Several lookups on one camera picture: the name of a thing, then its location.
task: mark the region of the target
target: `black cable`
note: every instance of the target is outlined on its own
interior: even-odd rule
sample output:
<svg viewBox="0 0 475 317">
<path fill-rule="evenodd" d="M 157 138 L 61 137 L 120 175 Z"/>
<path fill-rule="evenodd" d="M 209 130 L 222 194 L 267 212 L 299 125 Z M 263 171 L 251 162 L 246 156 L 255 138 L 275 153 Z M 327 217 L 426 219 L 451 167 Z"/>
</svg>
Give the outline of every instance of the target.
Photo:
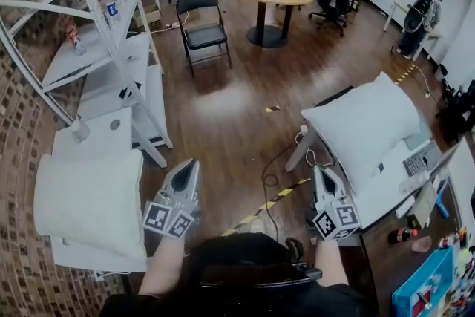
<svg viewBox="0 0 475 317">
<path fill-rule="evenodd" d="M 279 184 L 279 180 L 277 178 L 277 176 L 273 173 L 268 173 L 266 174 L 267 172 L 267 169 L 269 169 L 269 167 L 271 166 L 272 163 L 274 163 L 274 161 L 276 161 L 280 156 L 282 156 L 284 153 L 286 153 L 291 147 L 293 147 L 295 144 L 295 142 L 291 142 L 282 152 L 280 152 L 279 154 L 277 154 L 276 156 L 274 156 L 263 168 L 262 170 L 262 174 L 261 174 L 261 181 L 262 181 L 262 186 L 263 186 L 263 190 L 264 190 L 264 198 L 266 199 L 266 211 L 267 211 L 267 214 L 270 218 L 270 220 L 272 221 L 272 223 L 274 224 L 274 227 L 275 227 L 275 240 L 277 242 L 279 242 L 279 229 L 277 228 L 277 224 L 274 220 L 274 218 L 271 216 L 270 214 L 270 211 L 269 209 L 267 208 L 267 186 L 269 188 L 274 188 L 276 187 L 278 184 Z"/>
</svg>

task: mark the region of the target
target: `yellow and black tape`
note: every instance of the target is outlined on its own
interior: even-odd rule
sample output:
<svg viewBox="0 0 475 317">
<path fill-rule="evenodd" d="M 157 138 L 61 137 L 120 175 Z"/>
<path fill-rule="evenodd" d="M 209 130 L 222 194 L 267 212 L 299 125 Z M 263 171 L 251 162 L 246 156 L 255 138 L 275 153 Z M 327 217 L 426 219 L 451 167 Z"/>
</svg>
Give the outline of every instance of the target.
<svg viewBox="0 0 475 317">
<path fill-rule="evenodd" d="M 415 68 L 416 68 L 416 65 L 412 64 L 404 74 L 402 74 L 396 81 L 394 81 L 394 83 L 396 83 L 399 86 L 399 84 L 402 82 L 402 80 L 405 79 L 405 78 L 408 78 L 410 72 L 413 71 Z"/>
<path fill-rule="evenodd" d="M 273 106 L 273 107 L 266 107 L 266 112 L 276 112 L 280 111 L 281 108 L 279 106 Z"/>
<path fill-rule="evenodd" d="M 248 215 L 247 217 L 245 217 L 240 223 L 238 223 L 232 229 L 229 229 L 229 230 L 225 231 L 222 234 L 222 236 L 226 237 L 228 235 L 235 234 L 235 233 L 239 232 L 239 229 L 241 227 L 243 227 L 247 224 L 250 224 L 254 219 L 256 219 L 259 216 L 259 214 L 261 212 L 263 212 L 266 209 L 272 208 L 278 201 L 280 201 L 282 198 L 284 198 L 285 196 L 292 193 L 296 188 L 298 188 L 303 183 L 306 183 L 307 181 L 310 181 L 310 179 L 307 178 L 306 180 L 300 180 L 296 184 L 294 184 L 292 186 L 289 186 L 287 189 L 284 189 L 284 190 L 280 191 L 275 197 L 273 197 L 273 199 L 271 199 L 269 202 L 262 205 L 253 215 Z"/>
</svg>

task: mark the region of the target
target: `white pillow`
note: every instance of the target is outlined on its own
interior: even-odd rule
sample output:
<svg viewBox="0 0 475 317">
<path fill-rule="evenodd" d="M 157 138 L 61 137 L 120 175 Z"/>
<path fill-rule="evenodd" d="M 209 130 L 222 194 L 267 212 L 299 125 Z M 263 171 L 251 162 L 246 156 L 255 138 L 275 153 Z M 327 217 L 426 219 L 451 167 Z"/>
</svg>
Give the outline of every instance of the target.
<svg viewBox="0 0 475 317">
<path fill-rule="evenodd" d="M 43 155 L 33 205 L 36 231 L 126 258 L 146 258 L 142 165 L 138 150 L 69 163 Z"/>
<path fill-rule="evenodd" d="M 335 154 L 356 194 L 399 141 L 419 133 L 416 107 L 385 73 L 302 115 Z"/>
</svg>

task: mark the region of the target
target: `forearm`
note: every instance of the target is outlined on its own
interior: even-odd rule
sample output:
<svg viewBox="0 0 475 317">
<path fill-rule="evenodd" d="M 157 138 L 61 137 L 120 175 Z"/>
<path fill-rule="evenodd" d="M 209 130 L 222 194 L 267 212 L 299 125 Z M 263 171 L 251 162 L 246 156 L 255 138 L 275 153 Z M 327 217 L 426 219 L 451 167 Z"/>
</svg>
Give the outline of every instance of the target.
<svg viewBox="0 0 475 317">
<path fill-rule="evenodd" d="M 322 278 L 318 283 L 324 287 L 333 284 L 348 284 L 347 274 L 341 262 L 337 241 L 318 241 L 315 251 L 315 268 L 321 269 Z"/>
<path fill-rule="evenodd" d="M 185 255 L 185 236 L 162 237 L 140 286 L 139 295 L 161 295 L 175 288 L 180 280 Z"/>
</svg>

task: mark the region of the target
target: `round table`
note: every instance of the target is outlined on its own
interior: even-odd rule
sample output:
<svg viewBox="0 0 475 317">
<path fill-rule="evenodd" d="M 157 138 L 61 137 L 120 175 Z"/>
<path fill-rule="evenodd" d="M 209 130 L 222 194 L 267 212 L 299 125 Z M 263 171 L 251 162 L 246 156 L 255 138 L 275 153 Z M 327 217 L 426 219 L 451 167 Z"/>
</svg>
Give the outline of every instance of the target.
<svg viewBox="0 0 475 317">
<path fill-rule="evenodd" d="M 247 32 L 247 39 L 255 45 L 263 48 L 279 48 L 287 43 L 289 33 L 290 18 L 295 5 L 308 4 L 313 0 L 257 0 L 258 19 L 256 26 Z M 267 3 L 282 4 L 286 6 L 284 26 L 282 30 L 273 25 L 265 25 Z"/>
</svg>

